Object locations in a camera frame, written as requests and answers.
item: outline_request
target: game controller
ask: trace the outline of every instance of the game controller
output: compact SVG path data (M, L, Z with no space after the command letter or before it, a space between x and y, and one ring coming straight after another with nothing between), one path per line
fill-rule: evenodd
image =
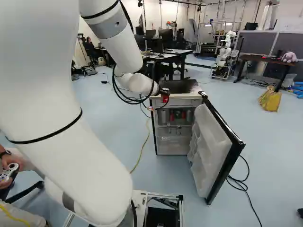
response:
M9 169L2 169L2 172L0 173L0 183L7 182L10 177L14 178L14 175L18 172L18 170L18 163L11 163L9 164Z

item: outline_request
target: gray partition wall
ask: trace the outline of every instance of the gray partition wall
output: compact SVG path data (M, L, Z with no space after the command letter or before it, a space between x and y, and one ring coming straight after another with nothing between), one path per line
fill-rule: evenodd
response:
M298 75L295 81L303 81L303 32L241 31L236 50L240 48L241 36L244 37L241 53L276 55L279 50L283 53L294 52L300 60L295 67L291 67L289 73ZM283 70L281 65L267 64L263 75L260 76L280 79Z
M238 34L236 50L240 49L242 39L242 53L255 53L269 55L277 32L241 31Z
M292 51L297 58L303 59L303 34L280 32L273 53L277 53L279 50Z

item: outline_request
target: wristwatch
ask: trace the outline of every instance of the wristwatch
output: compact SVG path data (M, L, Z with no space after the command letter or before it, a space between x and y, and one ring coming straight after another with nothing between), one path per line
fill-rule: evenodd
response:
M0 159L3 157L3 155L11 155L11 152L9 150L5 150L0 154Z

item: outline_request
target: mini fridge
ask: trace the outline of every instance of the mini fridge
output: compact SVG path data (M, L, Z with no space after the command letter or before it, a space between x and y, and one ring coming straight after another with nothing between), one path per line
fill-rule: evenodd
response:
M194 79L161 81L169 100L151 96L156 155L187 156L197 192L210 205L245 143Z

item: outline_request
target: desk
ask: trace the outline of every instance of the desk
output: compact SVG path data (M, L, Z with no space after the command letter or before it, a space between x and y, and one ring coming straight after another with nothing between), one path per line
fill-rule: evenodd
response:
M156 61L162 61L162 60L165 60L165 59L169 59L169 58L173 58L173 57L177 57L177 55L176 54L169 54L169 53L163 53L162 55L163 55L163 57L159 57L158 55L160 54L160 53L154 53L153 52L153 54L154 55L144 55L143 53L141 53L141 55L142 55L142 58L144 59L144 60L146 60L146 59L148 59L148 60L156 60Z
M169 76L169 79L172 80L174 74L173 63L178 61L179 56L176 54L162 53L163 57L159 57L159 53L154 53L153 55L144 55L144 52L141 52L142 59L144 62L155 61L158 66L156 66L157 79L160 79L164 74ZM162 63L169 63L169 66L162 65Z
M169 49L169 50L163 50L164 53L170 53L170 54L176 54L179 56L181 60L181 69L180 69L180 77L181 79L184 79L184 69L185 69L185 58L187 55L192 53L192 50L179 50L179 49Z
M288 74L290 67L291 66L295 66L295 63L287 63L287 62L283 62L283 61L277 61L277 60L272 60L271 58L262 58L261 55L254 55L254 54L244 54L240 57L243 61L241 63L240 66L240 70L239 70L239 74L236 80L234 80L234 83L237 83L239 81L241 81L244 77L242 76L242 72L245 66L245 63L247 61L262 61L262 62L267 62L270 64L279 64L279 65L285 65L285 71L283 73L283 76L280 80L280 82L278 83L277 87L275 88L275 92L278 92L283 84L283 81L286 77L286 75Z

